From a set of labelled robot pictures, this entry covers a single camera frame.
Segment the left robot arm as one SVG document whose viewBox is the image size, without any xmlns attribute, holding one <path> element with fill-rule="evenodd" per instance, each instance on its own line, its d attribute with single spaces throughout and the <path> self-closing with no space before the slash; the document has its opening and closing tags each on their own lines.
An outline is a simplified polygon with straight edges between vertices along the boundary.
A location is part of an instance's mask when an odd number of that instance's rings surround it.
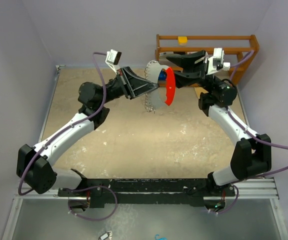
<svg viewBox="0 0 288 240">
<path fill-rule="evenodd" d="M 82 104 L 73 118 L 45 140 L 18 151 L 16 174 L 20 178 L 18 194 L 35 191 L 44 194 L 50 189 L 66 189 L 75 196 L 87 191 L 86 178 L 77 170 L 55 169 L 57 160 L 76 142 L 95 131 L 106 120 L 110 110 L 104 105 L 122 96 L 134 99 L 154 95 L 159 87 L 162 67 L 148 65 L 145 77 L 136 75 L 130 67 L 113 67 L 115 77 L 109 82 L 84 82 L 79 87 L 78 101 Z"/>
</svg>

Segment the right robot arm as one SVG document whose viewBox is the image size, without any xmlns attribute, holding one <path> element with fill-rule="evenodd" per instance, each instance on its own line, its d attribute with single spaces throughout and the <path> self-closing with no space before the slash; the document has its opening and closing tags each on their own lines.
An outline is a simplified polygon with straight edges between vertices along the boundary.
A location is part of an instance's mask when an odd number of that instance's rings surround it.
<svg viewBox="0 0 288 240">
<path fill-rule="evenodd" d="M 231 67 L 224 56 L 222 48 L 215 48 L 212 56 L 201 50 L 166 57 L 182 69 L 174 72 L 178 89 L 197 84 L 206 91 L 199 97 L 199 109 L 221 127 L 234 145 L 229 165 L 207 176 L 206 190 L 212 196 L 219 195 L 228 184 L 255 177 L 272 168 L 270 137 L 258 134 L 231 110 L 238 94 L 236 85 L 230 79 L 220 79 L 215 75 Z"/>
</svg>

